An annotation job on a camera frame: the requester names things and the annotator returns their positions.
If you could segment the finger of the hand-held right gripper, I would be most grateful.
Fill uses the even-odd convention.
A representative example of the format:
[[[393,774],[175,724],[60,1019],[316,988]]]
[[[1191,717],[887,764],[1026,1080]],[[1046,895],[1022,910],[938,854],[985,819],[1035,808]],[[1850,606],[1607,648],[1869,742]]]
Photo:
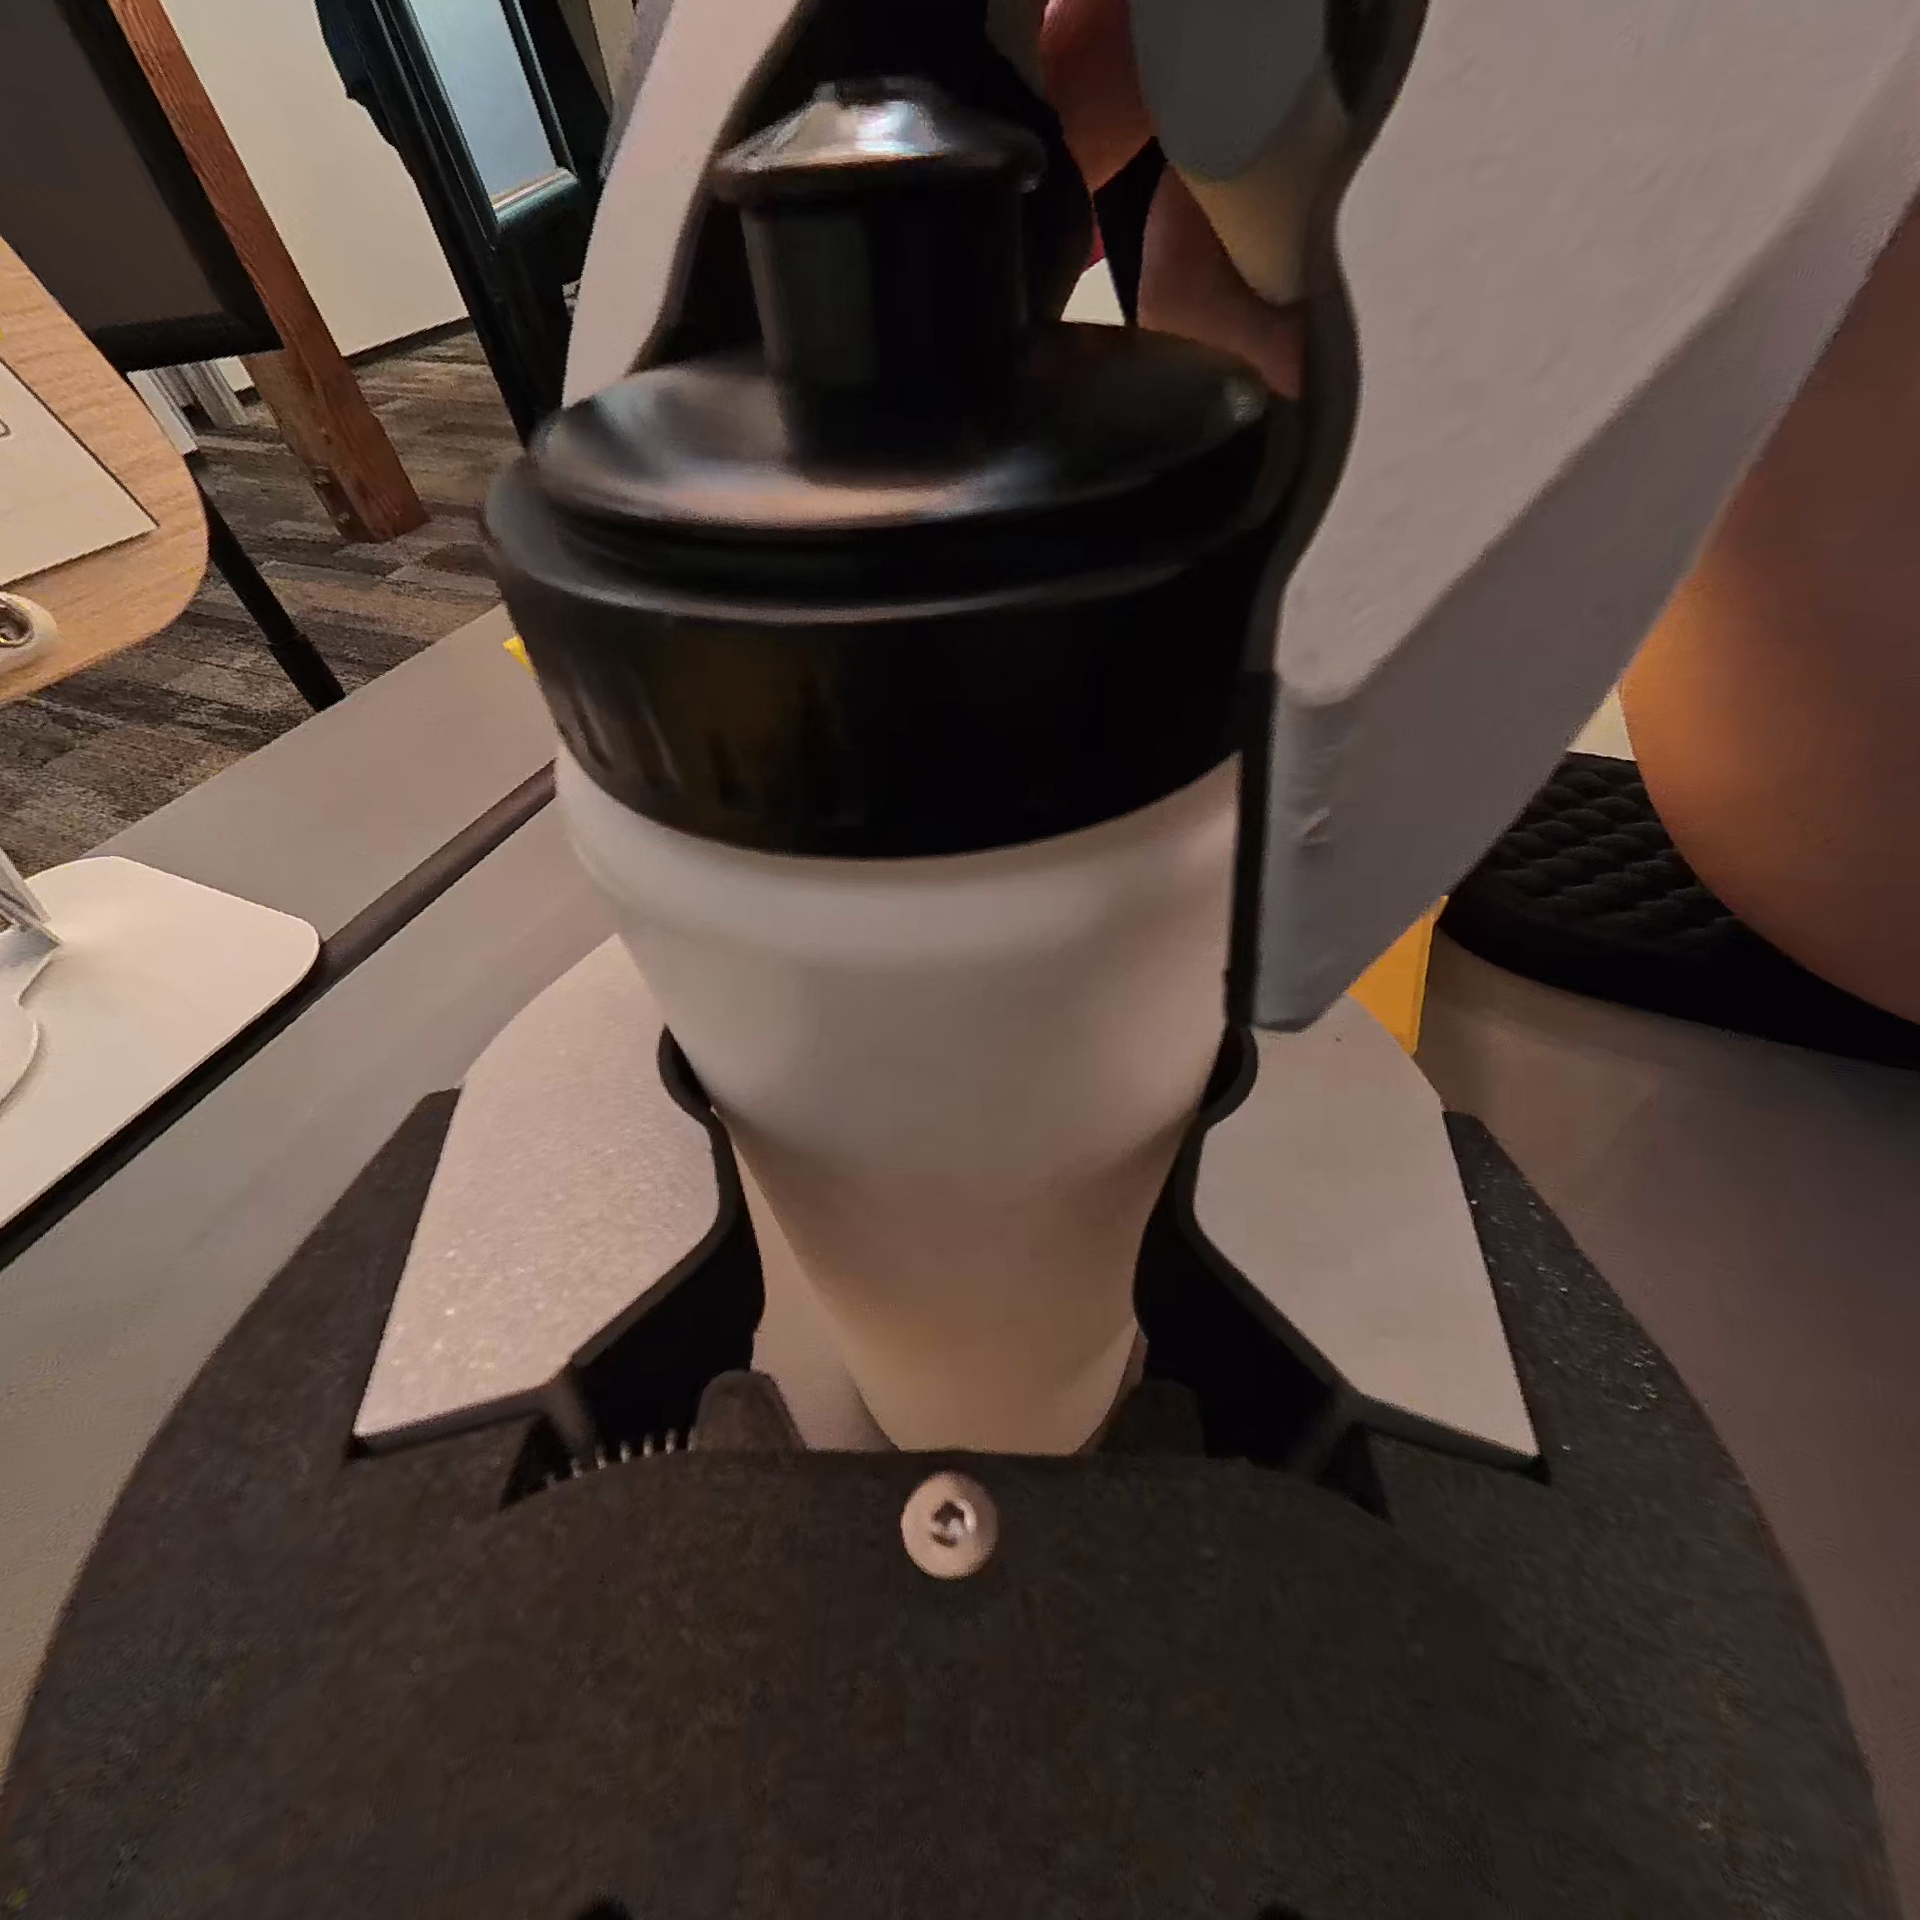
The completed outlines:
[[[1915,193],[1915,5],[1428,5],[1340,198],[1245,1016],[1313,1023],[1550,774]]]
[[[638,1],[614,141],[566,340],[563,405],[650,366],[682,319],[725,135],[763,92],[807,1]]]

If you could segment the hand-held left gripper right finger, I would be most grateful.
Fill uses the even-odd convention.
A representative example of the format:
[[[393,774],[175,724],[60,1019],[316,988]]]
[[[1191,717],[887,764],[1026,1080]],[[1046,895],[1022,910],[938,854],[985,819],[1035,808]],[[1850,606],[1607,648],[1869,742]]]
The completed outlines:
[[[1252,1060],[1197,1137],[1191,1221],[1362,1427],[1500,1469],[1543,1451],[1430,1080],[1353,997]]]

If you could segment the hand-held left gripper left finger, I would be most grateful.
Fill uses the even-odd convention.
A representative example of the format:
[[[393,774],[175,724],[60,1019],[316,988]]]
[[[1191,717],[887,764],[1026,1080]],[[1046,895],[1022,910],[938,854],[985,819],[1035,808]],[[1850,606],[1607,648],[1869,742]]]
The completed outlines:
[[[619,940],[529,1000],[468,1067],[353,1439],[419,1447],[531,1412],[621,1454],[588,1372],[738,1214],[725,1131]]]

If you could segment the yellow plastic bin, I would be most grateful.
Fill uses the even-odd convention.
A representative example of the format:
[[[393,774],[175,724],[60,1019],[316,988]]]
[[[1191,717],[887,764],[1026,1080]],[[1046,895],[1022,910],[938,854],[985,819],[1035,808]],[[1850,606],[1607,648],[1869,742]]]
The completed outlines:
[[[1348,997],[1405,1056],[1415,1056],[1422,1044],[1434,932],[1446,902],[1446,895],[1435,899],[1348,988]]]

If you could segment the white plastic bottle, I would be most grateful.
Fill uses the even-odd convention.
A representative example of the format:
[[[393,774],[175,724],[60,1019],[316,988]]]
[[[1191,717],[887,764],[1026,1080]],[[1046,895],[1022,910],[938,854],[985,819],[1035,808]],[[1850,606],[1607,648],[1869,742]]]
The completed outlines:
[[[558,752],[583,869],[906,1451],[1065,1455],[1227,1028],[1238,764],[1025,848],[821,860],[644,820]]]

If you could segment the black bottle lid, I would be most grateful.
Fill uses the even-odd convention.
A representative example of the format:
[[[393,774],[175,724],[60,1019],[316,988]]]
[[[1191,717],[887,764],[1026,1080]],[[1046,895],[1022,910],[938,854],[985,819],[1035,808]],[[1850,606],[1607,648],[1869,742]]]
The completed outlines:
[[[1227,351],[1044,319],[1043,165],[924,79],[819,87],[710,169],[758,348],[625,374],[494,483],[559,742],[628,812],[947,856],[1241,750],[1298,412]]]

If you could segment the person's right forearm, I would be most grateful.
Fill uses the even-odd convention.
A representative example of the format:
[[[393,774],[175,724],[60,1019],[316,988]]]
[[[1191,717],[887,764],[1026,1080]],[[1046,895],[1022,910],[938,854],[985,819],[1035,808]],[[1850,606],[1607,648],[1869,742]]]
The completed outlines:
[[[1621,701],[1693,876],[1798,967],[1915,1022],[1915,203]]]

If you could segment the person's right hand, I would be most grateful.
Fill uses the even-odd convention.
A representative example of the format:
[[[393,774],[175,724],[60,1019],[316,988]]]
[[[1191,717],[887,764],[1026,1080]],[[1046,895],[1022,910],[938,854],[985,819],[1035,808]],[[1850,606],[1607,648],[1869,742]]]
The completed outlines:
[[[1124,1],[1051,1],[1041,67],[1065,145],[1087,188],[1108,185],[1151,135]],[[1231,351],[1295,399],[1305,382],[1305,321],[1262,299],[1231,264],[1206,212],[1164,175],[1143,228],[1135,310],[1143,324]]]

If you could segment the dark framed glass door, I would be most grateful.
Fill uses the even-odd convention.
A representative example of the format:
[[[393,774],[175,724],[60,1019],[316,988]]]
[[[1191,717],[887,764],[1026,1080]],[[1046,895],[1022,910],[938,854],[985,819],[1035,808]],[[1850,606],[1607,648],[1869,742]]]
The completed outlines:
[[[610,84],[580,1],[317,1],[348,97],[398,152],[521,441],[559,406]]]

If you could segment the wooden easel leg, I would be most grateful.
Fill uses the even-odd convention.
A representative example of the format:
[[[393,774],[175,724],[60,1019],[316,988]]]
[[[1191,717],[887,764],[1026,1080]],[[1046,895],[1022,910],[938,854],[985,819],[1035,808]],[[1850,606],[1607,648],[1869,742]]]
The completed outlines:
[[[109,9],[276,329],[275,351],[251,351],[243,360],[281,438],[343,536],[383,544],[411,535],[427,523],[427,509],[171,19],[161,1],[111,1]]]

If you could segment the black mesh wrist pad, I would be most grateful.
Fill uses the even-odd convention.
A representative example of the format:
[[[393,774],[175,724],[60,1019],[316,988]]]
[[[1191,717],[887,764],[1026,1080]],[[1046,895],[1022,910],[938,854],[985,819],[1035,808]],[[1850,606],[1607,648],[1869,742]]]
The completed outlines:
[[[1918,1069],[1918,1027],[1798,967],[1693,876],[1633,759],[1573,752],[1446,899],[1481,961],[1575,997]]]

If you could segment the black framed board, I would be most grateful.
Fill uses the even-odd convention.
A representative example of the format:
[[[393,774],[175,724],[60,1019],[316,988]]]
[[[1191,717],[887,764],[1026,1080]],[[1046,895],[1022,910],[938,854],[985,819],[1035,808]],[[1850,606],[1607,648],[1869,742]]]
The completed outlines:
[[[118,373],[281,348],[107,1],[3,5],[3,235]]]

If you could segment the black table leg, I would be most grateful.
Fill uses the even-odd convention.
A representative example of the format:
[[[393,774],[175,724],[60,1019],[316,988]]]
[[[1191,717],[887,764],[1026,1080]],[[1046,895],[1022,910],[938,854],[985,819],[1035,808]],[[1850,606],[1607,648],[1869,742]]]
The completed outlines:
[[[206,520],[207,563],[213,571],[251,617],[278,671],[290,680],[306,705],[314,712],[335,705],[345,697],[345,688],[332,664],[325,661],[314,639],[302,632],[290,609],[251,563],[251,556],[239,544],[217,500],[204,489],[197,476],[195,489]]]

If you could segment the printed instruction sheet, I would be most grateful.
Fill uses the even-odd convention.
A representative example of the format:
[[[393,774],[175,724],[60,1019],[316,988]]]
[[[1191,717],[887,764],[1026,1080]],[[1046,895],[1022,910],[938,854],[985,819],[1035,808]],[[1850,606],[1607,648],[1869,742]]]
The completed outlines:
[[[153,529],[109,469],[3,367],[3,588]]]

